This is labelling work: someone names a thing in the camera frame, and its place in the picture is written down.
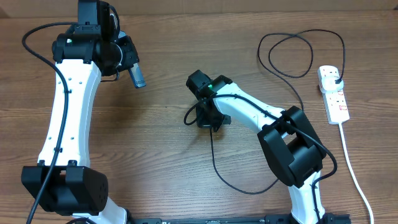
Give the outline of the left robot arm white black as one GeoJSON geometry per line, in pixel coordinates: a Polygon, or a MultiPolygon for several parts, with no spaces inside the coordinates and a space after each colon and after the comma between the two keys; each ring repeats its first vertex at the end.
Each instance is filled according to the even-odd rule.
{"type": "Polygon", "coordinates": [[[52,44],[55,96],[49,130],[34,166],[22,170],[33,196],[31,212],[70,216],[73,223],[132,223],[131,213],[109,197],[107,177],[90,166],[89,135],[94,98],[102,82],[127,71],[136,88],[146,85],[137,50],[120,29],[115,8],[79,1],[78,19],[52,44]]]}

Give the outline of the blue screen Galaxy smartphone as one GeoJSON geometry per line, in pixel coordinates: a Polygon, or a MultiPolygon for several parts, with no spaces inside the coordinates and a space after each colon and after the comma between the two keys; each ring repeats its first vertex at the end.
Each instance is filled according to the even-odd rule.
{"type": "Polygon", "coordinates": [[[128,70],[128,72],[130,74],[130,77],[131,77],[131,79],[133,81],[133,84],[134,84],[135,88],[142,88],[142,87],[146,86],[146,82],[144,80],[144,76],[143,76],[143,74],[141,72],[141,69],[140,69],[138,63],[135,63],[133,65],[133,67],[131,67],[128,70]]]}

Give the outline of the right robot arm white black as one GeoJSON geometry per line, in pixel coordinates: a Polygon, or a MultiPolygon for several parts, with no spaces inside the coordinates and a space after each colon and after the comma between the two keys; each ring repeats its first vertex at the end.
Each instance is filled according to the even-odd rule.
{"type": "Polygon", "coordinates": [[[319,183],[337,170],[334,155],[322,144],[303,110],[287,110],[267,105],[248,95],[231,79],[220,75],[211,79],[200,70],[186,82],[198,100],[192,106],[194,123],[210,132],[236,119],[257,134],[269,168],[289,188],[291,213],[281,219],[290,223],[332,223],[332,215],[322,206],[319,183]],[[322,175],[323,159],[334,163],[322,175]]]}

